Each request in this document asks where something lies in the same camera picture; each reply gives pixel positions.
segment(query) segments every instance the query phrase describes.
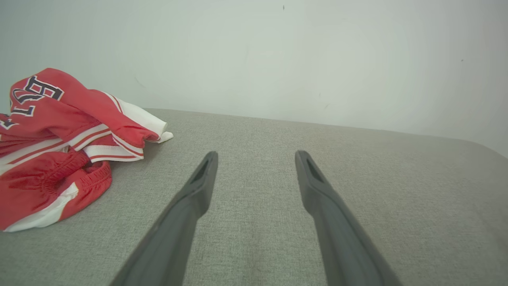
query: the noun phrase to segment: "white stripe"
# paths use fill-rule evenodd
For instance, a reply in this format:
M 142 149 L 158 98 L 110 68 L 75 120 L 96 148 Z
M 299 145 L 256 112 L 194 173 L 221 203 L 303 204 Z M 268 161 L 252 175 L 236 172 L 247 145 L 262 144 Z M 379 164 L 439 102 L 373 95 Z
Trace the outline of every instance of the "white stripe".
M 67 143 L 63 142 L 60 138 L 58 139 L 52 139 L 52 140 L 46 140 L 46 141 L 42 141 L 42 142 L 39 142 L 37 144 L 34 144 L 34 145 L 31 145 L 31 146 L 28 146 L 28 147 L 25 147 L 23 149 L 20 149 L 18 151 L 15 151 L 9 155 L 6 155 L 2 158 L 0 158 L 0 164 L 1 165 L 4 165 L 4 164 L 8 164 L 14 160 L 17 160 L 29 153 L 32 153 L 32 152 L 35 152 L 37 150 L 40 150 L 40 149 L 43 149 L 43 148 L 46 148 L 46 147 L 49 147 L 51 145 L 54 145 L 54 144 L 57 144 L 61 142 L 61 144 L 57 145 L 56 147 L 54 148 L 50 148 L 48 150 L 44 150 L 44 151 L 40 151 L 40 152 L 37 152 L 37 153 L 34 153 L 33 155 L 17 162 L 15 165 L 19 165 L 23 162 L 26 162 L 34 157 L 37 157 L 43 153 L 46 153 L 46 152 L 55 152 L 55 151 L 60 151 L 60 152 L 66 152 L 65 151 L 65 147 L 67 146 Z
M 98 158 L 91 159 L 90 162 L 92 162 L 92 163 L 99 162 L 99 161 L 134 162 L 134 161 L 139 161 L 141 159 L 142 158 L 138 158 L 135 156 L 132 156 L 131 158 L 98 157 Z
M 136 122 L 137 124 L 143 126 L 144 128 L 152 131 L 153 133 L 157 134 L 159 138 L 156 140 L 153 140 L 151 142 L 164 142 L 165 140 L 161 140 L 163 132 L 166 130 L 167 123 L 160 120 L 156 116 L 152 115 L 151 113 L 147 112 L 146 110 L 125 102 L 121 99 L 118 99 L 118 102 L 120 103 L 120 106 L 123 110 L 123 114 L 130 118 L 132 121 Z
M 63 193 L 61 193 L 60 196 L 58 196 L 58 198 L 56 198 L 56 200 L 49 206 L 45 207 L 35 214 L 31 214 L 18 220 L 6 228 L 4 232 L 17 232 L 32 227 L 45 227 L 54 224 L 60 220 L 62 211 L 67 203 L 77 197 L 78 191 L 79 190 L 76 186 L 76 183 L 72 183 L 72 185 L 63 191 Z
M 131 153 L 132 155 L 134 155 L 136 157 L 139 157 L 139 158 L 143 159 L 143 156 L 139 156 L 138 154 L 132 153 L 132 151 L 134 151 L 134 152 L 143 154 L 143 149 L 142 148 L 134 147 L 134 146 L 130 145 L 129 143 L 125 142 L 125 140 L 123 140 L 122 138 L 116 136 L 114 133 L 113 133 L 113 140 L 115 140 L 116 142 L 120 142 L 121 144 L 118 144 L 119 146 L 121 146 L 121 147 L 123 147 L 123 146 L 127 147 L 127 149 L 126 149 L 127 152 Z
M 118 111 L 121 113 L 122 111 L 121 111 L 121 109 L 120 109 L 120 106 L 118 106 L 118 103 L 116 103 L 116 100 L 115 100 L 115 98 L 116 98 L 116 97 L 114 97 L 114 96 L 110 95 L 110 94 L 109 94 L 109 93 L 107 93 L 107 92 L 102 92 L 102 93 L 106 94 L 106 95 L 109 97 L 109 99 L 111 99 L 111 101 L 113 101 L 113 103 L 114 103 L 114 104 L 115 104 L 115 106 L 116 106 L 116 109 L 118 109 Z
M 93 137 L 90 137 L 89 139 L 87 139 L 86 141 L 81 143 L 79 146 L 75 146 L 81 140 L 85 139 L 87 136 L 90 136 L 91 134 L 94 134 L 94 133 L 99 132 L 99 131 L 104 131 L 104 132 L 100 133 L 100 134 L 97 134 L 97 135 L 95 135 Z M 92 127 L 90 129 L 87 129 L 87 130 L 81 132 L 80 134 L 78 134 L 77 136 L 75 136 L 74 138 L 69 140 L 69 145 L 72 146 L 74 148 L 74 150 L 79 151 L 83 147 L 88 145 L 90 142 L 92 142 L 93 140 L 95 140 L 97 138 L 100 138 L 100 137 L 104 137 L 104 136 L 106 136 L 108 134 L 111 134 L 111 131 L 108 129 L 108 127 L 105 124 L 99 124 L 99 125 L 97 125 L 95 127 Z
M 90 145 L 83 148 L 83 151 L 88 157 L 102 156 L 101 158 L 91 159 L 92 163 L 97 161 L 120 161 L 120 162 L 132 162 L 140 160 L 139 157 L 135 158 L 115 158 L 108 156 L 133 156 L 125 148 L 121 146 L 110 146 L 110 145 Z

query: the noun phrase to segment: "red fabric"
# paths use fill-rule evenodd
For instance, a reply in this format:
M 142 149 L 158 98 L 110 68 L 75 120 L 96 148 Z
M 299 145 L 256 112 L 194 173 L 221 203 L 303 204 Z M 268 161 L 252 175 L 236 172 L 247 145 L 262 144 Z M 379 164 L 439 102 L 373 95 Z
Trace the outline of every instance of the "red fabric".
M 105 124 L 132 146 L 158 135 L 123 114 L 114 97 L 89 90 L 71 75 L 45 69 L 18 81 L 10 91 L 11 115 L 0 114 L 0 158 L 41 142 L 72 140 L 80 133 Z
M 118 99 L 89 90 L 59 70 L 45 69 L 18 81 L 10 101 L 11 114 L 0 114 L 4 231 L 47 226 L 76 214 L 110 186 L 111 170 L 104 160 L 142 159 L 144 140 L 161 139 L 124 114 Z M 142 124 L 165 124 L 149 113 L 133 113 Z M 64 206 L 58 209 L 61 214 L 48 214 L 55 205 Z
M 0 228 L 49 206 L 72 183 L 78 196 L 70 200 L 60 220 L 79 212 L 111 184 L 108 161 L 91 164 L 84 152 L 50 152 L 22 163 L 0 176 Z

